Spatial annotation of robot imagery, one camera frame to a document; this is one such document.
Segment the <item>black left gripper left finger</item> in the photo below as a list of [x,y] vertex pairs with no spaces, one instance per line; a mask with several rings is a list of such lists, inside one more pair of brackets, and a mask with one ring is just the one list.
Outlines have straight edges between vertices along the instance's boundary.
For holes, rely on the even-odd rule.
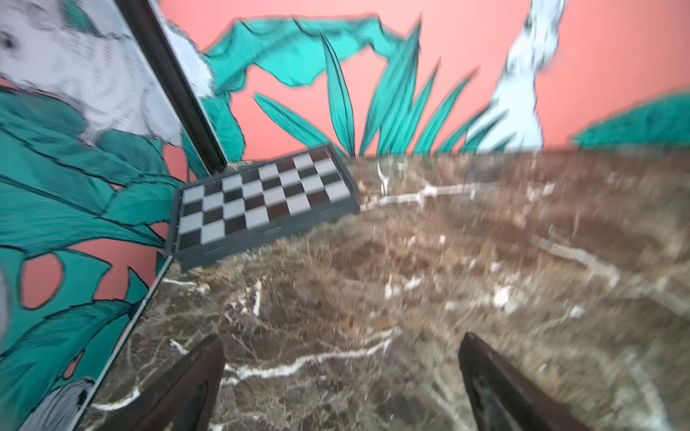
[[211,334],[101,429],[208,429],[224,367],[222,341]]

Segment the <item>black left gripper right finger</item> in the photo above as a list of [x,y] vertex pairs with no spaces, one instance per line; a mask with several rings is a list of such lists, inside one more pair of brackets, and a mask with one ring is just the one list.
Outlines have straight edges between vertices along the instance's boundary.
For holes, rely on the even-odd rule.
[[474,332],[463,337],[458,360],[480,430],[587,428]]

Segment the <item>black white checkerboard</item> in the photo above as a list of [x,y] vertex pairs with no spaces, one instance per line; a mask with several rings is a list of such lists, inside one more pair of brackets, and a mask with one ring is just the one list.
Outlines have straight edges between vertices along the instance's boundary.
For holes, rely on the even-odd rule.
[[186,184],[176,191],[165,252],[183,270],[359,213],[359,189],[334,145]]

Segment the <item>black left corner frame post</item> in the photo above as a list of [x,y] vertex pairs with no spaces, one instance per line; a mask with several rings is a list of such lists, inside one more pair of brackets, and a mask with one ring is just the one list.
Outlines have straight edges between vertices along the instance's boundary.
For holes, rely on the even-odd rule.
[[117,0],[115,4],[181,120],[205,168],[211,175],[224,172],[227,166],[226,156],[199,98],[192,90],[174,54],[153,6],[149,1],[136,0]]

